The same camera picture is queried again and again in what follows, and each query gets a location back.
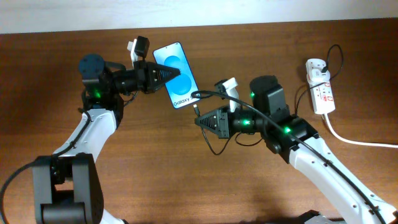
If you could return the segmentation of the blue Galaxy smartphone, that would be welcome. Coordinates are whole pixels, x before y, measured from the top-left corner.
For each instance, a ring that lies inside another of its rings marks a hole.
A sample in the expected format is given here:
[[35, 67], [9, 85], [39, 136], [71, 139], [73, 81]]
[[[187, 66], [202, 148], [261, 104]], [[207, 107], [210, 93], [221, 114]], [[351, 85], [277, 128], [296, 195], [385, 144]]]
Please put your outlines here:
[[156, 63], [167, 67], [177, 68], [180, 75], [165, 84], [172, 106], [183, 108], [196, 101], [191, 94], [198, 91], [198, 86], [190, 68], [185, 51], [180, 42], [174, 42], [153, 51]]

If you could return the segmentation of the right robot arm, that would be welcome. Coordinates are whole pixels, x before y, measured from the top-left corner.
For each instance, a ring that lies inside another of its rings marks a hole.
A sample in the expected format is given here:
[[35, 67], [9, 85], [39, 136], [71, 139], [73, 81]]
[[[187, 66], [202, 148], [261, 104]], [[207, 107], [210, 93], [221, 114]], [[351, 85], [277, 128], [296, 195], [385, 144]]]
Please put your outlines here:
[[307, 121], [290, 114], [275, 76], [257, 77], [249, 87], [251, 105], [239, 100], [236, 87], [228, 86], [226, 80], [217, 83], [215, 91], [194, 91], [194, 98], [218, 96], [230, 101], [198, 114], [195, 124], [226, 140], [236, 133], [259, 133], [267, 148], [308, 178], [346, 223], [397, 223], [397, 209], [350, 172]]

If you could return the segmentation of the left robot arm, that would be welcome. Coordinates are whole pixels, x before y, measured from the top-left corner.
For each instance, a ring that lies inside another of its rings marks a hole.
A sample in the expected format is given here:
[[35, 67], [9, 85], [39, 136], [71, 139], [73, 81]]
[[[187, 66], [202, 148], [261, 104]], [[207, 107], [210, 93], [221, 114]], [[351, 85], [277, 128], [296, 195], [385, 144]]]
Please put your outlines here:
[[145, 60], [131, 70], [106, 62], [98, 54], [84, 56], [78, 66], [84, 90], [81, 121], [50, 156], [32, 167], [37, 223], [125, 223], [104, 208], [96, 160], [123, 118], [123, 95], [151, 94], [180, 75], [177, 68]]

